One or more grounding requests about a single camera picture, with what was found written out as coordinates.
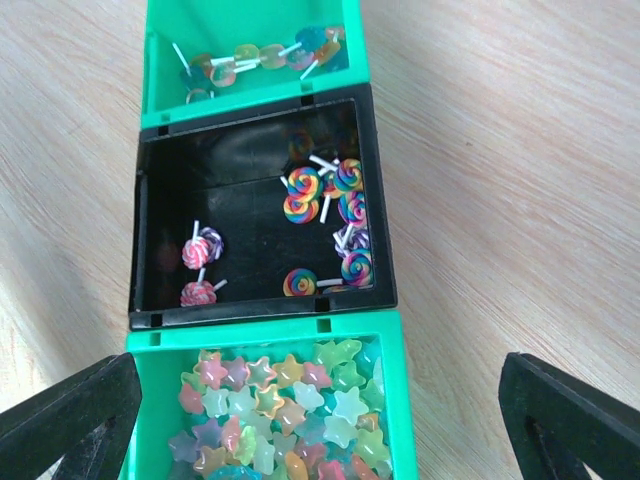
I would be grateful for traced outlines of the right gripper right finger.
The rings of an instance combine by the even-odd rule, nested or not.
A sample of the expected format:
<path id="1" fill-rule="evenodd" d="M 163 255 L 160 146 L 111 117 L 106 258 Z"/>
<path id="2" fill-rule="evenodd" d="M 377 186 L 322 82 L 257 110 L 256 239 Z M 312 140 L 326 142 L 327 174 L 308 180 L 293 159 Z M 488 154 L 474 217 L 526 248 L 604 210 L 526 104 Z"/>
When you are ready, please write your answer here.
<path id="1" fill-rule="evenodd" d="M 639 411 L 526 353 L 505 358 L 498 391 L 525 479 L 639 477 Z"/>

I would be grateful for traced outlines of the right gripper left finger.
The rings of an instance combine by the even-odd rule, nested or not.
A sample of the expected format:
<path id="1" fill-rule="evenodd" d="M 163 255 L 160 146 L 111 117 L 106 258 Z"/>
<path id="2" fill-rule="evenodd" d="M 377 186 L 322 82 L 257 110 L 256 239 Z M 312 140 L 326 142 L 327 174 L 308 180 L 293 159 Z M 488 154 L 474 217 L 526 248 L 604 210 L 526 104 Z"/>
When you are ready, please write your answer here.
<path id="1" fill-rule="evenodd" d="M 108 356 L 1 414 L 1 477 L 116 479 L 142 400 L 134 357 Z"/>

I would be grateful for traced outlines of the green bin of gummy candies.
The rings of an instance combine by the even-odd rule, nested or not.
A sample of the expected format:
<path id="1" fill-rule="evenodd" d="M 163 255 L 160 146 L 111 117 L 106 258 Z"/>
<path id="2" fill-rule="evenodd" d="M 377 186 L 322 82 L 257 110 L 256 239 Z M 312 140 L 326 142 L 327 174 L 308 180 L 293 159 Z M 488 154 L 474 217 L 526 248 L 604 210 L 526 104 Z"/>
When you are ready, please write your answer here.
<path id="1" fill-rule="evenodd" d="M 129 335 L 125 479 L 414 479 L 395 311 Z"/>

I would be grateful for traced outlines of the black bin of lollipops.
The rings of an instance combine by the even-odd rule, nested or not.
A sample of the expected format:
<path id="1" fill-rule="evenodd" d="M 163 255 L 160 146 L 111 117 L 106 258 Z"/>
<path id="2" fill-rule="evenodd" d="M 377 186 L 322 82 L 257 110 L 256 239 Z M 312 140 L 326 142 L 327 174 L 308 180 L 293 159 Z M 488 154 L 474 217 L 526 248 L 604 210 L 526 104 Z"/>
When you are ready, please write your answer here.
<path id="1" fill-rule="evenodd" d="M 286 275 L 306 268 L 319 280 L 342 278 L 332 234 L 348 225 L 339 200 L 326 221 L 287 220 L 284 180 L 299 167 L 354 158 L 361 162 L 373 283 L 321 287 L 287 297 Z M 142 130 L 135 175 L 135 215 L 129 325 L 132 330 L 221 321 L 306 316 L 390 308 L 397 303 L 372 89 L 359 84 L 224 114 Z M 224 241 L 206 263 L 211 284 L 226 279 L 215 304 L 181 307 L 184 286 L 197 280 L 182 249 L 212 227 Z"/>

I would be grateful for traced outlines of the green bin of mixed candies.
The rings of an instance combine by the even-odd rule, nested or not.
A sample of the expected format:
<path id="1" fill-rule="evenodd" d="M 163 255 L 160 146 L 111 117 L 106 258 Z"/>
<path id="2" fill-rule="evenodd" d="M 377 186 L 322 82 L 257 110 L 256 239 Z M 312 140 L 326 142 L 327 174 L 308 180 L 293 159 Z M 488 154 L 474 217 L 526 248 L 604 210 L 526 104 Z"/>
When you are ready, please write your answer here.
<path id="1" fill-rule="evenodd" d="M 370 79 L 358 1 L 150 1 L 141 126 Z"/>

